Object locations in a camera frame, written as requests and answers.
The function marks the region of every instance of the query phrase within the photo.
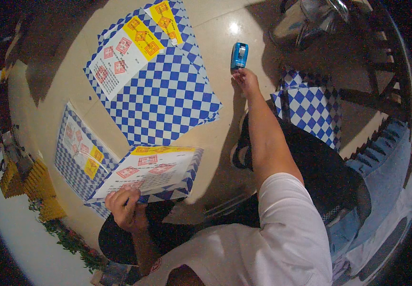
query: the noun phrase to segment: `yellow label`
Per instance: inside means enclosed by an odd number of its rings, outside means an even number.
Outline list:
[[[90,177],[90,179],[93,180],[98,168],[99,165],[94,160],[88,159],[87,163],[85,163],[85,168],[83,171]]]
[[[123,26],[123,30],[133,40],[133,44],[138,47],[148,61],[156,57],[156,55],[160,53],[160,50],[165,48],[137,16],[131,18],[131,20]]]
[[[183,43],[180,36],[179,28],[174,20],[171,7],[169,7],[168,1],[163,1],[157,5],[150,7],[152,19],[160,26],[163,31],[173,40],[174,45]]]
[[[101,153],[101,151],[98,150],[96,146],[93,145],[93,148],[91,149],[90,155],[95,158],[99,163],[102,162],[102,159],[104,159],[104,154]]]
[[[176,146],[158,146],[158,147],[142,147],[138,146],[131,152],[131,155],[148,156],[172,152],[194,152],[193,147],[176,147]]]

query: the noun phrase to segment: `sneaker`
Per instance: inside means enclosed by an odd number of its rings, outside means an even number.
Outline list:
[[[252,150],[249,136],[249,113],[246,110],[239,124],[241,135],[230,152],[230,161],[233,167],[252,170]]]

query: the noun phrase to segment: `white t-shirt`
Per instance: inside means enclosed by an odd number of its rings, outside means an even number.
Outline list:
[[[136,285],[165,286],[188,265],[207,286],[331,285],[327,232],[301,182],[287,173],[267,178],[259,195],[260,229],[212,226],[157,260]]]

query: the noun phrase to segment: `hand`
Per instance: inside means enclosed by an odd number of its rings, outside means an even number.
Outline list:
[[[259,80],[253,71],[245,68],[238,69],[234,72],[233,78],[241,87],[247,99],[249,99],[249,96],[261,94]]]
[[[147,229],[146,204],[137,203],[141,192],[134,188],[121,188],[106,196],[105,205],[114,215],[114,221],[127,232]]]

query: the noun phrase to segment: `paper sheet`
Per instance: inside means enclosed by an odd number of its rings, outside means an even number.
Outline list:
[[[85,174],[93,180],[99,168],[99,164],[96,161],[101,163],[104,155],[88,139],[71,116],[66,121],[66,130],[62,143],[68,152],[72,154],[75,162],[85,171]],[[83,155],[81,152],[89,154],[94,159]]]
[[[164,47],[142,21],[134,16],[92,60],[90,69],[104,94],[117,92]]]
[[[105,198],[123,186],[139,188],[141,195],[158,193],[159,188],[184,179],[194,152],[191,147],[139,146],[112,171],[93,197]]]
[[[171,38],[173,45],[183,43],[179,28],[172,14],[168,1],[153,5],[144,11],[160,26]]]

